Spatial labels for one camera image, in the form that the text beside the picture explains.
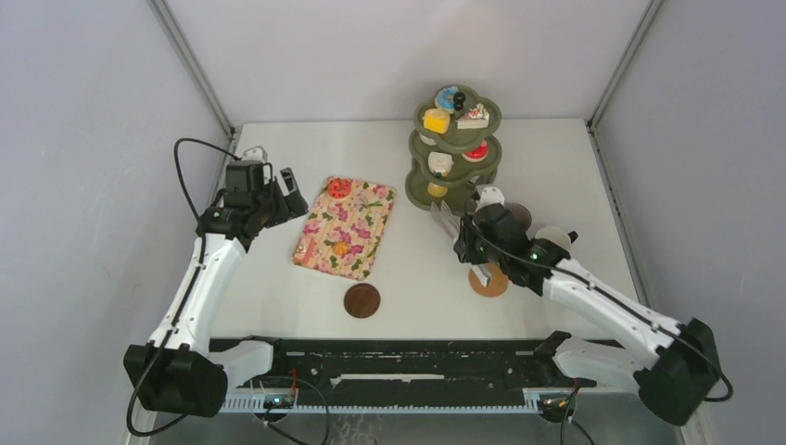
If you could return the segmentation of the purple mug black handle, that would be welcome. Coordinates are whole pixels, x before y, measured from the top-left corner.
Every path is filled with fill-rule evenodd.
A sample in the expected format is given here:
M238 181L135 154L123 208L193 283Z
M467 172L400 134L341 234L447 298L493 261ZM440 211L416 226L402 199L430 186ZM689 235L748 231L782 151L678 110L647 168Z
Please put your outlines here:
M504 208L507 209L515 218L515 220L528 230L532 224L532 215L527 207L518 203L506 203Z

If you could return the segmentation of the silver metal tongs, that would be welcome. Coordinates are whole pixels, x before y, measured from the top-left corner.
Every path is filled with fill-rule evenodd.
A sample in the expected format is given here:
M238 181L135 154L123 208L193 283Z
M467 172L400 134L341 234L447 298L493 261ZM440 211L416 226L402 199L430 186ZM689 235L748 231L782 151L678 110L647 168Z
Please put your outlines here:
M452 214L448 203L446 201L433 201L430 204L430 213L434 221L451 238L452 243L455 243L460 234L461 219ZM492 273L485 265L470 266L469 282L471 286L487 290L491 278Z

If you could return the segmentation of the dark cup white interior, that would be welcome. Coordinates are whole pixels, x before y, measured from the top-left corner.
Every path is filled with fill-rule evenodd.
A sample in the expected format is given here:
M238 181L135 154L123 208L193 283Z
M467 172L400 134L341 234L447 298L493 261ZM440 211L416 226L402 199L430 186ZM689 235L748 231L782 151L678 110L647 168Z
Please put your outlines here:
M576 231L566 232L557 226L545 226L535 233L535 238L548 240L557 247L569 251L577 241L578 233Z

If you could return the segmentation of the floral dessert tray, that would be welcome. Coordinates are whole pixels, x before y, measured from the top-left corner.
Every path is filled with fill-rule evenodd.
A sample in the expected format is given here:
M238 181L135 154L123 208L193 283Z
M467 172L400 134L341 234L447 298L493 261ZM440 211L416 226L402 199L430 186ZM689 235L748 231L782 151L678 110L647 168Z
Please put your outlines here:
M330 176L323 184L300 233L313 240L311 259L300 267L349 280L365 281L374 267L397 191L391 186L350 179L352 192L344 200L326 193Z

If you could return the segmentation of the yellow cream cake ball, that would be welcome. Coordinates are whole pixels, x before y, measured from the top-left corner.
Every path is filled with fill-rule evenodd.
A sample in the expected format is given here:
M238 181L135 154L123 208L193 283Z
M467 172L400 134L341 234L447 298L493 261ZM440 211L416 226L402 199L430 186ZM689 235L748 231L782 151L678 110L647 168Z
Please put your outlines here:
M443 198L447 195L449 189L442 185L429 183L426 187L426 191L433 198Z

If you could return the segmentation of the red glazed flower donut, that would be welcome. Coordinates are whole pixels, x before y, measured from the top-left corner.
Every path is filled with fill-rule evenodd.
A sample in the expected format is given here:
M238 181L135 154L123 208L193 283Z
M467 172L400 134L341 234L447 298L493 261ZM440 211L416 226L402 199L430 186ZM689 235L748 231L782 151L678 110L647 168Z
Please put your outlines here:
M488 156L488 142L484 140L477 148L462 153L462 157L469 162L481 162Z

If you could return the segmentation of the white swirl roll cake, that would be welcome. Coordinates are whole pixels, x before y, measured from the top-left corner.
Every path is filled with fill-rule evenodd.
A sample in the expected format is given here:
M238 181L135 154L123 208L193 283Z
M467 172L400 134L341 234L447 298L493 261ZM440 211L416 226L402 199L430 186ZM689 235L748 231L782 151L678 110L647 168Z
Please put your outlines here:
M443 178L450 174L454 161L451 154L432 151L427 157L427 168L431 174L437 178Z

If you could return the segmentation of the white chocolate-striped donut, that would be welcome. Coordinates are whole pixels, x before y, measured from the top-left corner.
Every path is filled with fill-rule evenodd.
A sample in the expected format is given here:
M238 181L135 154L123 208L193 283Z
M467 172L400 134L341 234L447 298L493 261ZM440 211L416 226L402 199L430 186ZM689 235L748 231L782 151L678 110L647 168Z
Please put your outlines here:
M420 134L420 135L419 135L419 138L420 138L420 140L421 140L421 141L422 141L424 144L426 144L426 145L428 145L428 146L435 146L435 145L436 145L436 142L435 142L435 140L434 140L434 139L432 139L432 138L429 138L429 137L427 137L427 136L425 136L425 135L423 135L423 134Z

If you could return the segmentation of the triangular fruit cake slice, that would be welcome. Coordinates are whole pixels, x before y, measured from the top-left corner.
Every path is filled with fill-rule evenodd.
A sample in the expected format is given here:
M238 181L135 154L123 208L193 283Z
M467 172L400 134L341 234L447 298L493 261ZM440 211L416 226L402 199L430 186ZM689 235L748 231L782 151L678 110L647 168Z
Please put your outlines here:
M488 128L489 123L490 112L483 103L477 103L457 119L456 127L460 131L479 130Z

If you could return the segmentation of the dark wooden coaster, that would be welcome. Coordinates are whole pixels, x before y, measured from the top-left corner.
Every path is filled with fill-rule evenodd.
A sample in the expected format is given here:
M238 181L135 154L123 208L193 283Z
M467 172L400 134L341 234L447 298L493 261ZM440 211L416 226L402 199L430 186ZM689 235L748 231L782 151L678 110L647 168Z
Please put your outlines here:
M381 304L381 295L372 285L359 283L351 286L345 293L343 305L352 317L365 319L374 315Z

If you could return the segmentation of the yellow swirl roll cake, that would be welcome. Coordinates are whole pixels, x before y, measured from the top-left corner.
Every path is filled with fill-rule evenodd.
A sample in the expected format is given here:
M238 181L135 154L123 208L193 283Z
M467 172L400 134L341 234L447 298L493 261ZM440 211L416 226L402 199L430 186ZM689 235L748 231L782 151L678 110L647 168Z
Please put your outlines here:
M450 128L451 115L442 108L429 108L424 112L423 127L435 134L445 134Z

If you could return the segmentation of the blue glazed donut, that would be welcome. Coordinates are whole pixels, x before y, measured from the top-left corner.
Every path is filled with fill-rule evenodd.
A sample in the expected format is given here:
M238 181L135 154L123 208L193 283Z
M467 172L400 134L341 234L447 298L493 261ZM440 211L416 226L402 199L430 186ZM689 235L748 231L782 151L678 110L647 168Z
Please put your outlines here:
M465 94L457 85L450 85L440 89L435 95L434 104L436 108L452 114L456 111L456 103L462 104Z

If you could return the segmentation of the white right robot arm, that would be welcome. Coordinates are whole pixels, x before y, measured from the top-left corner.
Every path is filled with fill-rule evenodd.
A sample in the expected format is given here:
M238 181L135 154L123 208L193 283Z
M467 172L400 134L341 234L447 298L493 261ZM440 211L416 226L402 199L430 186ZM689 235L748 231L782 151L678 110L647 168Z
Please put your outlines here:
M529 236L495 185L477 186L470 199L475 210L462 215L446 203L431 206L459 262L485 279L497 266L514 285L565 306L617 343L553 332L535 362L541 382L558 386L570 377L623 389L672 426L685 426L703 403L715 401L710 392L717 383L727 389L718 401L732 397L708 324L682 323L605 284L572 256L576 232L545 226Z

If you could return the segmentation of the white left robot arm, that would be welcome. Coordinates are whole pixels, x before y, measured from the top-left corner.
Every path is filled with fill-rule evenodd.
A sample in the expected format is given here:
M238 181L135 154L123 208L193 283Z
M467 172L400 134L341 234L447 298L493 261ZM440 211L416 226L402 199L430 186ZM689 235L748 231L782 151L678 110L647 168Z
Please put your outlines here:
M220 352L209 343L222 298L255 238L307 211L292 170L275 172L262 146L231 157L223 187L196 217L194 249L171 306L149 340L123 357L131 408L212 417L229 390L253 377L269 387L287 380L288 359L265 340L243 339Z

